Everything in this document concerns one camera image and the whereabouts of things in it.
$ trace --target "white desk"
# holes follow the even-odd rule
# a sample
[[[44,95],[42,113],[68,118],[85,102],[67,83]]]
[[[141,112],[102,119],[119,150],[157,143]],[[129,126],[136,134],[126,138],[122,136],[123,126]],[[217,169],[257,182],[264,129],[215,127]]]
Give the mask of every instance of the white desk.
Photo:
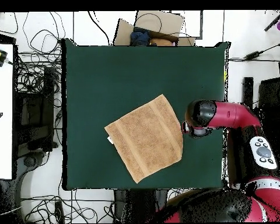
[[[0,50],[8,53],[8,60],[13,60],[13,46],[1,44]],[[12,90],[13,66],[4,64],[0,67],[0,179],[12,178]]]

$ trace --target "tangled wires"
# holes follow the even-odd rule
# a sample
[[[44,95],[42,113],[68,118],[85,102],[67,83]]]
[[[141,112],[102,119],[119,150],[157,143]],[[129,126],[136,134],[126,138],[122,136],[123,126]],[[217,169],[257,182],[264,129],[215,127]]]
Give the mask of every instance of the tangled wires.
[[[29,16],[29,12],[27,13],[26,19],[23,24],[23,32],[27,40],[27,44],[33,52],[19,52],[19,70],[18,70],[18,92],[23,93],[34,93],[34,94],[44,94],[44,70],[45,68],[51,68],[54,71],[55,77],[53,79],[54,82],[54,94],[61,92],[61,44],[60,39],[65,37],[65,29],[63,26],[61,16],[55,12],[56,15],[59,16],[61,25],[63,28],[64,36],[60,37],[60,32],[58,30],[57,22],[52,12],[50,15],[54,21],[57,35],[54,35],[51,31],[47,29],[40,30],[37,32],[34,37],[29,41],[27,35],[25,33],[25,24],[27,18]],[[44,40],[40,49],[37,49],[32,45],[33,40],[43,32],[47,32],[44,36]],[[45,40],[48,36],[51,36],[56,39],[56,44],[51,51],[43,51]],[[59,99],[54,99],[52,102],[55,108],[61,107],[61,101]]]
[[[61,218],[61,212],[58,208],[53,208],[54,203],[57,201],[61,201],[65,206],[68,206],[71,208],[71,213],[65,214],[63,217],[65,224],[71,224],[72,221],[78,217],[82,218],[85,223],[91,223],[90,220],[94,219],[92,223],[99,223],[101,222],[105,217],[109,216],[113,218],[115,221],[119,221],[113,214],[112,207],[115,204],[114,201],[107,201],[111,202],[110,206],[104,207],[104,212],[106,213],[103,217],[99,218],[97,215],[97,212],[92,208],[81,208],[78,199],[75,199],[78,208],[72,206],[72,199],[71,200],[65,200],[62,199],[60,196],[54,196],[54,195],[47,195],[44,197],[34,197],[34,198],[22,198],[21,201],[27,201],[27,200],[39,200],[40,202],[24,217],[25,223],[42,223],[42,224],[57,224],[60,221]],[[93,213],[91,217],[85,216],[85,213],[87,211],[90,211]],[[38,216],[39,219],[37,220],[31,220],[32,215],[35,214]]]

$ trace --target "white floor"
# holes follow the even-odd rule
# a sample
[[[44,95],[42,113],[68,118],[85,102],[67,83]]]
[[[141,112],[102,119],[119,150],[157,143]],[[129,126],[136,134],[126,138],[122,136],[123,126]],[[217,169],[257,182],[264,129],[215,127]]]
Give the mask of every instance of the white floor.
[[[86,11],[84,12],[58,12],[62,17],[62,22],[65,28],[65,37],[73,39],[78,45],[107,45],[107,39],[104,34],[92,23]],[[189,35],[197,36],[199,33],[199,18],[190,11],[186,11],[186,25]],[[59,17],[52,13],[57,21],[59,35],[64,36],[62,24]],[[10,35],[17,38],[19,52],[31,51],[27,45],[27,41],[23,32],[23,24],[27,13],[16,13],[19,30],[16,34]],[[273,26],[267,32],[264,31],[266,26],[276,17],[278,12],[274,10],[206,10],[204,11],[203,19],[203,39],[196,41],[196,46],[214,46],[216,43],[230,41],[232,43],[229,50],[229,58],[242,58],[253,51],[261,51],[270,48],[280,43],[280,31],[276,26]],[[110,42],[112,43],[115,30],[117,27],[118,18],[122,18],[129,23],[134,24],[135,11],[128,12],[96,12],[96,18],[99,21],[101,28],[107,33]],[[16,30],[16,23],[13,13],[0,14],[0,29],[8,32]],[[48,29],[56,34],[56,27],[49,12],[30,12],[26,20],[24,30],[29,40],[41,29]],[[38,39],[33,41],[35,47],[41,47],[44,33]],[[55,40],[47,38],[45,42],[45,50],[50,50],[54,46]],[[280,60],[280,47],[269,50],[262,54],[258,59],[262,60]],[[254,101],[258,99],[258,86],[264,79],[274,78],[279,76],[277,62],[229,62],[229,87],[228,101],[240,102],[242,91],[242,81],[245,76],[254,78]],[[28,173],[22,185],[22,198],[42,197],[45,195],[58,195],[58,185],[61,179],[62,171],[62,148],[54,149],[50,154],[48,163],[45,166],[39,167],[33,172]],[[71,192],[60,189],[60,194],[63,199],[70,200]],[[77,199],[79,200],[109,200],[112,201],[113,191],[111,190],[78,190]],[[37,205],[39,201],[24,201],[23,214],[26,215],[31,209]],[[87,202],[79,201],[81,208],[93,208],[98,217],[101,218],[104,213],[104,206],[109,206],[109,202]],[[76,202],[73,202],[74,207],[78,207]],[[70,207],[64,205],[65,214],[71,213]],[[85,212],[85,216],[91,218],[93,212]],[[39,219],[39,216],[32,215],[30,220]],[[78,217],[73,220],[73,223],[85,223]],[[101,223],[110,223],[112,219],[104,218]]]

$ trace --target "black device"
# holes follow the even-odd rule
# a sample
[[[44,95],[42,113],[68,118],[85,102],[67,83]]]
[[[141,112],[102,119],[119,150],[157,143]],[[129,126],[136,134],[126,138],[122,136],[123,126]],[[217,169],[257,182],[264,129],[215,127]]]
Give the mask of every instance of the black device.
[[[253,78],[245,77],[243,80],[242,102],[250,109],[253,108]]]
[[[51,152],[54,135],[54,80],[57,73],[54,68],[44,69],[42,94],[16,93],[15,129],[17,144],[27,144],[28,150],[19,147],[19,155],[25,152],[43,149]]]

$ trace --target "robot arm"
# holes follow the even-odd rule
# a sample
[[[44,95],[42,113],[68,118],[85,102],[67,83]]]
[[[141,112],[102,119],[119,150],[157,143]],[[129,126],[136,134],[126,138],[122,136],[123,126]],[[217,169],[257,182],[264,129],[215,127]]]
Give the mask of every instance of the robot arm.
[[[258,118],[249,108],[237,103],[198,100],[188,105],[182,126],[184,133],[200,138],[222,127],[234,133],[237,143],[234,148],[237,153],[236,183],[240,185],[237,189],[241,190],[219,190],[197,197],[189,206],[180,207],[180,221],[280,221],[277,160]],[[211,208],[201,209],[202,205]],[[212,218],[202,217],[201,212],[212,212]]]

